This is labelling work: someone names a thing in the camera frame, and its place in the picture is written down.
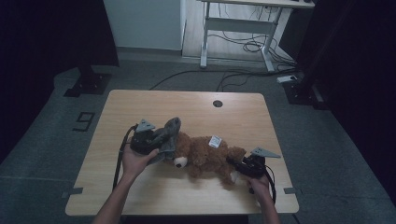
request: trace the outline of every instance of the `standing desk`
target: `standing desk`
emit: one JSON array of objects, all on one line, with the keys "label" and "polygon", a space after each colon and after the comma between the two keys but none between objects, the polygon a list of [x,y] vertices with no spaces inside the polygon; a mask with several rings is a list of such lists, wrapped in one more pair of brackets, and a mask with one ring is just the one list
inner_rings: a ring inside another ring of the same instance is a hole
[{"label": "standing desk", "polygon": [[[207,3],[205,13],[205,25],[204,25],[204,42],[201,49],[201,67],[206,68],[207,61],[207,32],[213,31],[230,31],[239,33],[251,33],[269,35],[265,41],[265,44],[261,50],[262,57],[264,58],[265,65],[269,72],[274,72],[275,69],[271,62],[271,55],[269,54],[269,48],[271,46],[272,39],[276,31],[277,24],[279,22],[282,9],[284,7],[290,8],[313,8],[315,4],[313,2],[306,3],[303,0],[298,2],[291,0],[200,0]],[[238,5],[254,5],[264,7],[278,7],[276,17],[273,21],[249,21],[249,20],[236,20],[228,18],[212,18],[209,16],[210,3],[228,3]]]},{"label": "standing desk", "polygon": [[[214,101],[222,101],[215,107]],[[248,152],[263,147],[282,156],[264,98],[258,93],[198,91],[112,91],[92,137],[75,184],[81,194],[70,195],[65,208],[70,216],[94,216],[112,190],[122,138],[141,119],[157,128],[180,117],[188,135],[218,135],[228,145]],[[278,213],[296,213],[296,196],[283,156],[267,159],[275,173]],[[155,163],[136,179],[122,213],[124,215],[244,215],[258,214],[260,207],[248,193],[246,182],[221,184],[212,173],[190,178],[186,169]]]}]

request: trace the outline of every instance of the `gray carpet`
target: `gray carpet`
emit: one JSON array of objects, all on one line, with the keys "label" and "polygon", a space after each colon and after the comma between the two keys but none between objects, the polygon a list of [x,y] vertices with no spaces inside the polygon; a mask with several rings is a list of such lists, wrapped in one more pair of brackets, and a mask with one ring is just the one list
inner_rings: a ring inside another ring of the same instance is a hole
[{"label": "gray carpet", "polygon": [[[48,103],[0,165],[0,223],[90,223],[92,217],[66,215],[67,198],[62,195],[73,188],[108,93],[148,90],[172,74],[198,69],[192,63],[138,61],[120,61],[120,68],[95,67],[113,75],[106,92],[78,98],[63,97],[76,82],[78,70],[58,75]],[[222,75],[181,75],[155,90],[215,91]],[[227,82],[244,81],[235,77]],[[291,181],[299,190],[296,216],[301,223],[396,223],[396,209],[387,193],[330,111],[289,105],[276,76],[251,77],[245,85],[224,91],[264,95]],[[84,125],[76,122],[80,112],[95,113],[87,132],[73,131]],[[297,223],[291,215],[280,217],[283,223]],[[260,216],[249,216],[249,223],[261,223]]]}]

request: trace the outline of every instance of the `floor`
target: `floor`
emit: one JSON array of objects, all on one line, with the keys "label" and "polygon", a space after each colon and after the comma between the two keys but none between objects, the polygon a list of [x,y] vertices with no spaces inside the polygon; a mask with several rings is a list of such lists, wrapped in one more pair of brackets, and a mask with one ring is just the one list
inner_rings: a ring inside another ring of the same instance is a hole
[{"label": "floor", "polygon": [[[206,9],[206,5],[204,5],[204,3],[200,1],[186,1],[186,3],[187,23],[182,53],[184,57],[200,57],[201,46],[204,40],[204,12]],[[210,5],[211,17],[232,18],[240,20],[272,21],[275,18],[277,11],[278,8],[276,7],[263,8],[233,4]],[[288,55],[277,46],[277,42],[279,42],[280,37],[283,34],[290,12],[291,9],[289,8],[285,8],[282,11],[281,17],[279,19],[279,25],[276,28],[276,34],[274,37],[275,40],[271,44],[271,47],[274,48],[277,53],[285,57],[288,57]],[[208,58],[262,62],[262,55],[260,54],[260,52],[245,51],[243,44],[235,44],[230,41],[224,40],[222,37],[231,38],[232,41],[237,43],[246,43],[252,40],[252,34],[209,31],[207,42]],[[265,37],[257,37],[254,38],[254,40],[264,43]],[[252,51],[258,49],[254,46],[247,47]]]},{"label": "floor", "polygon": [[[78,171],[111,90],[215,91],[224,72],[261,68],[211,64],[202,72],[198,63],[180,57],[120,55],[120,68],[96,66],[111,73],[103,95],[63,97],[78,78],[78,70],[61,73],[55,90],[28,132],[0,165],[0,223],[89,223],[92,217],[70,217],[65,212]],[[396,209],[356,146],[330,111],[290,105],[277,76],[239,76],[226,80],[224,91],[258,92],[265,97],[272,122],[297,189],[300,223],[396,223]],[[81,112],[95,116],[87,132],[74,132]],[[297,223],[290,214],[282,223]],[[261,223],[260,215],[248,221]]]}]

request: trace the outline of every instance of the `white wall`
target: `white wall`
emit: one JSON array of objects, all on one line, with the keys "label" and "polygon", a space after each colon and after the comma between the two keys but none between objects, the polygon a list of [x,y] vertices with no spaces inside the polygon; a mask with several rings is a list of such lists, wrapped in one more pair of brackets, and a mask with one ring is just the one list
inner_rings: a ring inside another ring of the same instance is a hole
[{"label": "white wall", "polygon": [[104,0],[117,47],[181,50],[185,0]]}]

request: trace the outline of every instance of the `white desk frame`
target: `white desk frame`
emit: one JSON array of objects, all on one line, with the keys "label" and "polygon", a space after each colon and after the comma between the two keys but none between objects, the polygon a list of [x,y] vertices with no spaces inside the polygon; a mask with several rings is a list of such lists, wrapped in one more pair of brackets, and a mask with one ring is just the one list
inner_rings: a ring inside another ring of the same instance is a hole
[{"label": "white desk frame", "polygon": [[[283,7],[301,7],[301,8],[312,8],[315,6],[314,3],[305,3],[303,0],[294,2],[291,0],[201,0],[207,3],[205,13],[205,26],[204,26],[204,42],[201,50],[201,68],[206,68],[207,61],[207,32],[213,31],[230,31],[238,33],[251,33],[269,35],[265,41],[264,47],[261,50],[262,57],[264,58],[265,65],[269,72],[275,72],[272,64],[272,57],[269,53],[272,39],[276,31],[276,27],[279,22],[280,15]],[[248,20],[237,20],[237,19],[224,19],[224,18],[211,18],[209,16],[210,3],[229,3],[229,4],[240,4],[240,5],[255,5],[255,6],[268,6],[278,7],[276,17],[273,21],[248,21]]]}]

